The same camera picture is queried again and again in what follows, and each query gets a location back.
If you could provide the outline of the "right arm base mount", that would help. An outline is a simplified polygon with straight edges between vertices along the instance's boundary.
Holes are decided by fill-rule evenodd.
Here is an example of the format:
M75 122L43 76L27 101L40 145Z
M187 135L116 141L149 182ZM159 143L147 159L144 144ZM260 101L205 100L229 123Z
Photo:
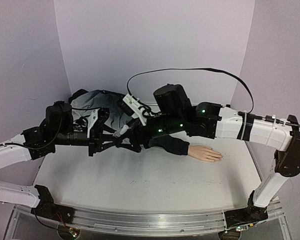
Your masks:
M226 229L231 230L239 226L256 224L268 219L267 207L258 207L253 203L253 190L249 196L247 206L224 212Z

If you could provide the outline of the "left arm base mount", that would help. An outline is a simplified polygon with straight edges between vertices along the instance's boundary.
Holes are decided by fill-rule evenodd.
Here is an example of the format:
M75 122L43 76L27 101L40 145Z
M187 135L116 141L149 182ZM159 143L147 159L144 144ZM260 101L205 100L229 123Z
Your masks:
M43 185L36 184L34 188L38 191L39 203L31 209L31 213L54 221L62 221L71 224L74 219L75 209L70 206L55 203L49 189Z

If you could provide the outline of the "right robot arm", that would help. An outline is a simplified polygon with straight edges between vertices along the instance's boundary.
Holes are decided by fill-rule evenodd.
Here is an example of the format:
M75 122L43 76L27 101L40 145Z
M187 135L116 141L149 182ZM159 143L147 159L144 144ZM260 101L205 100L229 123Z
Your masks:
M269 176L249 199L249 212L266 208L287 179L300 174L300 125L295 116L258 116L210 102L192 105L180 84L167 84L153 95L157 113L131 94L117 102L133 118L123 131L140 145L147 147L151 139L185 132L189 137L236 139L275 149Z

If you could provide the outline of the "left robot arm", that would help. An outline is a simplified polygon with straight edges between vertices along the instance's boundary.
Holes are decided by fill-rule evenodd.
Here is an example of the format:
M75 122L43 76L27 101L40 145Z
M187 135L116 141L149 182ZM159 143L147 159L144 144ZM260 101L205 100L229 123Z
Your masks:
M75 126L72 106L57 101L46 108L40 126L26 129L0 143L0 170L54 154L57 146L87 147L90 157L111 147L123 148L122 139L105 124L109 116L108 108L95 107L84 126Z

